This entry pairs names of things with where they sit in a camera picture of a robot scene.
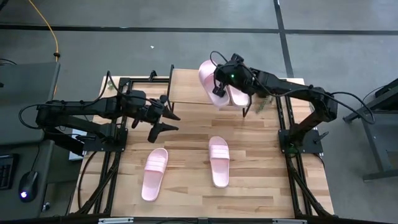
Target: pink slide sandal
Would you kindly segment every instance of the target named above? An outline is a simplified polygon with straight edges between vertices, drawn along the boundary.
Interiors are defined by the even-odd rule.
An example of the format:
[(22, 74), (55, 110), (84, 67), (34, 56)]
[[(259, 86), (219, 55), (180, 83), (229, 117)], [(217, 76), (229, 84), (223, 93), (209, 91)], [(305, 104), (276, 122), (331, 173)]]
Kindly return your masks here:
[(214, 89), (214, 71), (216, 67), (213, 65), (211, 60), (207, 60), (203, 62), (199, 67), (199, 80), (207, 95), (209, 96), (210, 101), (218, 108), (228, 105), (229, 96), (226, 93), (223, 97), (219, 97), (213, 93)]
[(213, 183), (224, 188), (229, 182), (229, 148), (221, 137), (212, 137), (209, 141), (209, 156)]
[(144, 181), (142, 183), (142, 199), (153, 202), (159, 195), (163, 174), (166, 170), (169, 155), (166, 149), (153, 150), (147, 159), (144, 169)]
[(245, 108), (249, 104), (249, 95), (230, 85), (228, 85), (226, 89), (234, 106)]

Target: keyboard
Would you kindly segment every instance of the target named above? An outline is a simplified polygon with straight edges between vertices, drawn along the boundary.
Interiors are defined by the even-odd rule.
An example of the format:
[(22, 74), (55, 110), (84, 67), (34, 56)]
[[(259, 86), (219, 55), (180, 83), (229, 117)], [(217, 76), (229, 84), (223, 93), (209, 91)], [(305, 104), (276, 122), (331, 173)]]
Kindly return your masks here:
[(18, 154), (0, 155), (0, 190), (12, 187)]

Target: yellow cable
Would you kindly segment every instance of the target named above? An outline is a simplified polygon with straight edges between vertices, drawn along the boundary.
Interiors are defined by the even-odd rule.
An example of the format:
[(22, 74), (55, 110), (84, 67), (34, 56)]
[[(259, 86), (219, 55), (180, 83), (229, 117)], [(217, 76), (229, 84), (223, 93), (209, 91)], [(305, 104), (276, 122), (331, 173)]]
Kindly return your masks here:
[[(59, 55), (59, 52), (58, 52), (58, 40), (57, 40), (57, 37), (56, 37), (55, 34), (54, 34), (54, 31), (51, 29), (50, 24), (48, 24), (47, 20), (45, 20), (44, 16), (43, 16), (43, 15), (41, 14), (41, 12), (36, 8), (35, 4), (33, 4), (33, 2), (32, 2), (31, 0), (28, 0), (28, 1), (29, 1), (30, 4), (33, 6), (33, 8), (36, 9), (36, 12), (39, 13), (40, 17), (43, 19), (43, 21), (44, 21), (44, 22), (47, 24), (47, 26), (49, 27), (49, 29), (50, 29), (50, 31), (51, 31), (51, 34), (52, 34), (52, 36), (54, 37), (54, 40), (55, 40), (55, 53), (56, 53), (57, 55)], [(56, 62), (58, 62), (58, 57), (59, 57), (59, 56), (55, 56), (55, 61), (56, 61)]]

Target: pink slipper pair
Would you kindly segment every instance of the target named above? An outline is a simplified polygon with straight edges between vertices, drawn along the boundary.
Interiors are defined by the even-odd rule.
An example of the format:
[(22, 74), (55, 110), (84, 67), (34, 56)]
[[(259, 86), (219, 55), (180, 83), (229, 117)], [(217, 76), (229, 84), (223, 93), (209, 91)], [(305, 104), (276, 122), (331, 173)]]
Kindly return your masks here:
[[(211, 174), (216, 187), (223, 188), (229, 182), (229, 148), (221, 137), (212, 137), (209, 141), (209, 157)], [(147, 159), (144, 168), (144, 181), (142, 183), (142, 199), (153, 202), (159, 195), (160, 185), (166, 170), (169, 155), (166, 149), (153, 150)]]
[(203, 62), (199, 67), (199, 80), (210, 101), (218, 108), (228, 105), (229, 102), (232, 102), (234, 106), (239, 108), (246, 107), (249, 103), (249, 96), (232, 86), (228, 85), (226, 87), (227, 93), (223, 97), (219, 97), (213, 93), (215, 70), (216, 66), (213, 65), (211, 60)]

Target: wooden board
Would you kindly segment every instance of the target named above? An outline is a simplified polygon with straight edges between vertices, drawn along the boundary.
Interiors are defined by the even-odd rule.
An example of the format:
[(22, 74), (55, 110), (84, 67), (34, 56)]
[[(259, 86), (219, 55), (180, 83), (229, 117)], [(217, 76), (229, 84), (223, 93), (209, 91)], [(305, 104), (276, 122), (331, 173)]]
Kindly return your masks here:
[[(290, 81), (303, 83), (302, 79)], [(190, 85), (192, 90), (198, 89), (194, 83)], [(167, 85), (137, 83), (134, 89), (144, 90), (147, 97), (159, 97), (166, 93)], [(114, 94), (114, 90), (107, 89), (105, 96)], [(309, 115), (308, 102), (292, 99), (292, 105), (296, 122)], [(254, 112), (257, 107), (254, 104), (246, 118), (242, 118), (242, 111), (232, 106), (218, 111), (207, 103), (176, 103), (175, 114), (182, 120), (163, 119), (163, 122), (178, 126), (180, 130), (160, 134), (155, 144), (147, 142), (150, 125), (140, 123), (136, 129), (130, 129), (126, 151), (121, 158), (112, 216), (294, 217), (286, 163), (277, 138), (280, 128), (275, 100), (259, 114)], [(95, 117), (95, 122), (108, 121)], [(225, 189), (215, 188), (211, 181), (208, 140), (212, 136), (225, 138), (229, 145), (231, 169), (229, 186)], [(143, 168), (147, 156), (157, 147), (168, 150), (169, 163), (159, 198), (155, 202), (145, 202), (141, 199)], [(81, 188), (83, 202), (98, 185), (103, 156), (103, 153), (97, 153), (87, 168)], [(325, 209), (333, 213), (321, 162), (317, 157), (305, 154), (303, 163), (309, 188)], [(302, 194), (298, 193), (304, 210)], [(77, 210), (76, 202), (75, 194), (71, 212)]]

